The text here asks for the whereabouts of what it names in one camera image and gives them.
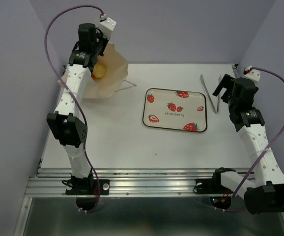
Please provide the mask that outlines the metal tongs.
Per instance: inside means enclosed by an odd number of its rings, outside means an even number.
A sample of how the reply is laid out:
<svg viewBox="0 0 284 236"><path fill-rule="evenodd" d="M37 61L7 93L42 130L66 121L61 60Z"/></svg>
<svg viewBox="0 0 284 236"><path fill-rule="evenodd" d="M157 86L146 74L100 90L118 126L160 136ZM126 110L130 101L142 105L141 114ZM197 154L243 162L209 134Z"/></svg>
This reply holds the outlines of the metal tongs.
<svg viewBox="0 0 284 236"><path fill-rule="evenodd" d="M218 114L219 111L220 111L220 95L217 96L217 105L215 106L214 103L213 103L213 100L211 98L211 95L210 95L210 93L207 89L207 86L206 86L206 83L205 83L205 80L204 80L204 76L202 74L200 75L200 82L201 82L201 85L203 86L203 90L206 93L206 96L207 96L208 101L211 105L213 113Z"/></svg>

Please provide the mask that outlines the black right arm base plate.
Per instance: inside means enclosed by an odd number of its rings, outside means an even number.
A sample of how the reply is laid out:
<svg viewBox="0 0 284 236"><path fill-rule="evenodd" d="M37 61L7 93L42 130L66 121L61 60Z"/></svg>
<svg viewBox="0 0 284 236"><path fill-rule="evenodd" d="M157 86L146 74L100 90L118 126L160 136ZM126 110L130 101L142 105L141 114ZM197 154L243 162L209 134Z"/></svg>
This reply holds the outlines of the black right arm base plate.
<svg viewBox="0 0 284 236"><path fill-rule="evenodd" d="M219 184L215 184L211 178L197 178L195 179L195 182L194 192L197 194L217 195L233 193L233 191L228 190Z"/></svg>

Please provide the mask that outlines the fake round bread roll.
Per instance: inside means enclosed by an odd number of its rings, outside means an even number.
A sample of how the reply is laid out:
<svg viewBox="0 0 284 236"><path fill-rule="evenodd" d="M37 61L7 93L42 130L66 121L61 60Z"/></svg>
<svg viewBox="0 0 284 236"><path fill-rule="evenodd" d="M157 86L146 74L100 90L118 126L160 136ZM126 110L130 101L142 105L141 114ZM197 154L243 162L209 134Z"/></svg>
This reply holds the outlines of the fake round bread roll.
<svg viewBox="0 0 284 236"><path fill-rule="evenodd" d="M91 77L94 80L102 79L106 75L106 72L106 67L101 63L97 63L93 68Z"/></svg>

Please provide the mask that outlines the beige paper bag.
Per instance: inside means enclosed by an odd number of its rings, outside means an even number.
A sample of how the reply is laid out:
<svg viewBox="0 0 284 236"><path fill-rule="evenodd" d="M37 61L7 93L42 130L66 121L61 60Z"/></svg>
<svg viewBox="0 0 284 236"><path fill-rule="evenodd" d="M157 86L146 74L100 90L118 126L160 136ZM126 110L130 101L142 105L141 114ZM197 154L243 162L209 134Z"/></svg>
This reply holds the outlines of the beige paper bag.
<svg viewBox="0 0 284 236"><path fill-rule="evenodd" d="M98 63L106 67L106 75L102 79L92 79L87 82L83 99L108 98L117 91L128 76L128 62L123 55L115 50L112 43L108 43L104 55L98 57Z"/></svg>

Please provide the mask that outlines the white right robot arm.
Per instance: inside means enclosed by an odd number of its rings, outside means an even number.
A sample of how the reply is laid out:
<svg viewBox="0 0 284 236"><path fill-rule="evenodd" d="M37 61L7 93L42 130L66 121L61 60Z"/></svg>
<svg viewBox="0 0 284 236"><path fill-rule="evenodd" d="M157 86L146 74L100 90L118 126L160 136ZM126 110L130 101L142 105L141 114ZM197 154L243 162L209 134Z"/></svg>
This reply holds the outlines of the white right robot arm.
<svg viewBox="0 0 284 236"><path fill-rule="evenodd" d="M233 78L226 74L213 92L228 104L229 118L246 148L252 166L244 177L231 168L218 168L211 179L212 189L229 189L233 196L244 200L250 214L284 212L284 174L271 149L266 135L265 121L253 106L258 91L255 77Z"/></svg>

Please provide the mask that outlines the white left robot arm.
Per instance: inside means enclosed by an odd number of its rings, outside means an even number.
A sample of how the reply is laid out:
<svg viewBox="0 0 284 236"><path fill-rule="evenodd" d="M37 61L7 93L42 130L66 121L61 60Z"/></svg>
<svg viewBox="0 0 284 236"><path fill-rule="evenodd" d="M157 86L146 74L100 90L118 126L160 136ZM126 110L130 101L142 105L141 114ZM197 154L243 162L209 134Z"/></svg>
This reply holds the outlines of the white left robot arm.
<svg viewBox="0 0 284 236"><path fill-rule="evenodd" d="M64 180L68 195L98 194L100 183L85 150L87 121L81 101L91 79L98 56L103 55L107 38L94 24L80 24L79 40L75 44L66 67L66 81L62 96L47 124L56 140L63 146L71 165L71 178Z"/></svg>

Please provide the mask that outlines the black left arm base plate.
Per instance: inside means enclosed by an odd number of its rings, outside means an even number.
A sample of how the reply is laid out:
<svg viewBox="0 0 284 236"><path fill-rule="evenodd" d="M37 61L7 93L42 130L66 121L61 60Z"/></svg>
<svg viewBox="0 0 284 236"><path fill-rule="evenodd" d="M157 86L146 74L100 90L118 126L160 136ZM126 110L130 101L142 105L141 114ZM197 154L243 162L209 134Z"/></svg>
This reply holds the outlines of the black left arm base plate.
<svg viewBox="0 0 284 236"><path fill-rule="evenodd" d="M71 177L69 180L62 180L61 183L65 185L65 194L68 196L78 195L109 195L109 179L98 179L100 183L100 191L98 191L98 181L92 177L75 178Z"/></svg>

